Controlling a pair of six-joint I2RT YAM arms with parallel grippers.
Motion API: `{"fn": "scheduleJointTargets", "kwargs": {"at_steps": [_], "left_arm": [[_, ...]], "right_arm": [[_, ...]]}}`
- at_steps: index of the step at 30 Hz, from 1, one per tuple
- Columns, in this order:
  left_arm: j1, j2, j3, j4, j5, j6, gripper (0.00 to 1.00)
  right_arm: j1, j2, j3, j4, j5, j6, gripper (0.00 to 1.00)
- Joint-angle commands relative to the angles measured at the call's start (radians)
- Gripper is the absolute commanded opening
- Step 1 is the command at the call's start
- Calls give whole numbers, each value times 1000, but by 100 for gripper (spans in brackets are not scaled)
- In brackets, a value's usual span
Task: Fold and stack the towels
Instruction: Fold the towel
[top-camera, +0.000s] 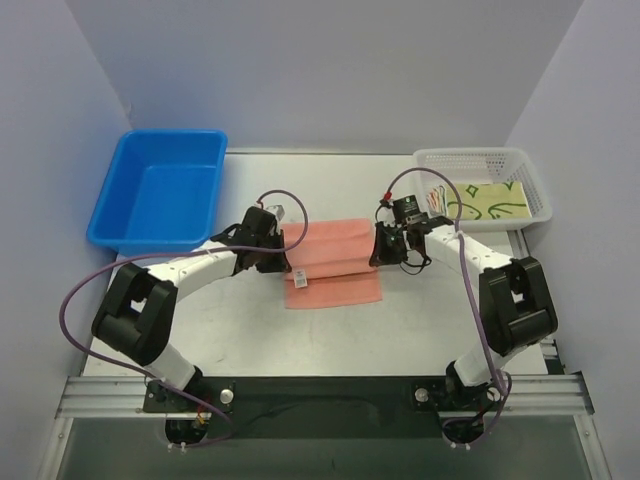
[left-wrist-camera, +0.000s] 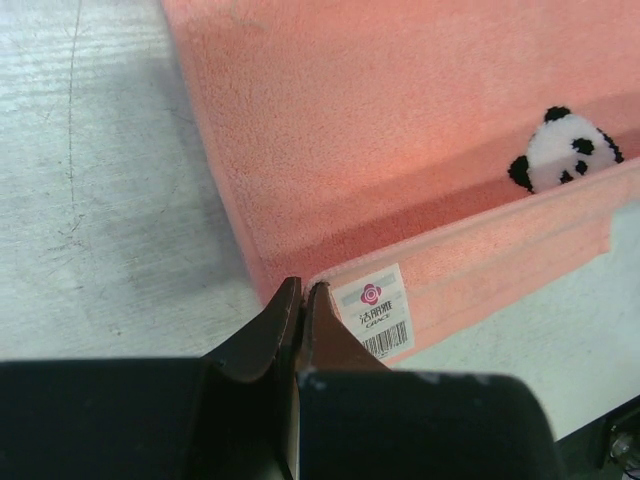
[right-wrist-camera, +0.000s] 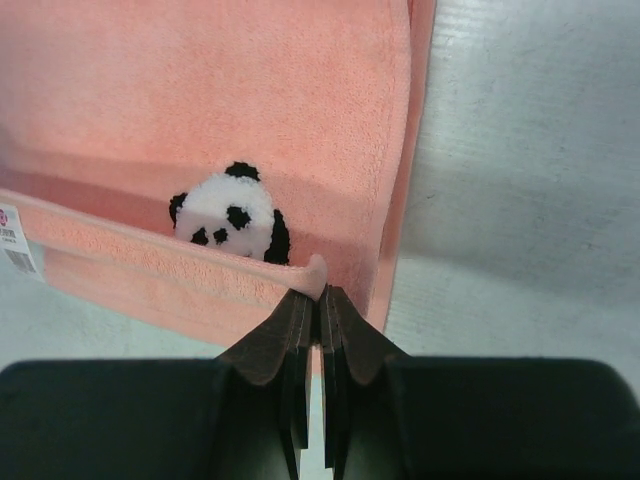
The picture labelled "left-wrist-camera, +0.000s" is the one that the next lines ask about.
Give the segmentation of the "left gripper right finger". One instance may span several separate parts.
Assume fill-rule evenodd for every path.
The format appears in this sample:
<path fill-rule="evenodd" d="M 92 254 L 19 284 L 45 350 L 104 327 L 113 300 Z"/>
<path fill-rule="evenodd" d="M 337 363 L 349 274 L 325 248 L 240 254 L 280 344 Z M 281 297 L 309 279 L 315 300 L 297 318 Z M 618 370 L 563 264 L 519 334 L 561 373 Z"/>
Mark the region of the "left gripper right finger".
<path fill-rule="evenodd" d="M 505 375 L 391 370 L 309 294 L 300 401 L 302 479 L 564 479 L 547 417 Z"/>

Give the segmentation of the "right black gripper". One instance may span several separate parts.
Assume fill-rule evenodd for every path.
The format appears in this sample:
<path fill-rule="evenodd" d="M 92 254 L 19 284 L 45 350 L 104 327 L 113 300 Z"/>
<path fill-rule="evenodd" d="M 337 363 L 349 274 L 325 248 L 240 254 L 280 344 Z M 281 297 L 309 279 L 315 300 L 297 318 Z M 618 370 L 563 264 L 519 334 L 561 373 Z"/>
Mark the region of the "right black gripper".
<path fill-rule="evenodd" d="M 557 444 L 567 479 L 638 479 L 639 400 L 617 407 Z"/>

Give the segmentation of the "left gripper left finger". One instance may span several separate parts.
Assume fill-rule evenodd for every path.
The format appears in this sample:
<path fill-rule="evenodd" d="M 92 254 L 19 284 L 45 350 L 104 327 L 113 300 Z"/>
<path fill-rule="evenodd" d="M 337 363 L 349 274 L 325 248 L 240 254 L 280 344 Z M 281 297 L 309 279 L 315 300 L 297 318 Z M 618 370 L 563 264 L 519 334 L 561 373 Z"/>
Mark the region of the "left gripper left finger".
<path fill-rule="evenodd" d="M 5 361 L 5 479 L 291 479 L 301 282 L 211 352 Z"/>

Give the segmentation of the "pink towel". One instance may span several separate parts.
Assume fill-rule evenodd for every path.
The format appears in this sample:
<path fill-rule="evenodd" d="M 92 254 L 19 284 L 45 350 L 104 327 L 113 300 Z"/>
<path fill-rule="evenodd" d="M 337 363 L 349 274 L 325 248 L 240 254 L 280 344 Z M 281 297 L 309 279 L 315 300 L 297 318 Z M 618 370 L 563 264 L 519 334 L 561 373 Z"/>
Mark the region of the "pink towel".
<path fill-rule="evenodd" d="M 326 282 L 395 363 L 609 248 L 635 1 L 167 1 L 254 288 Z"/>

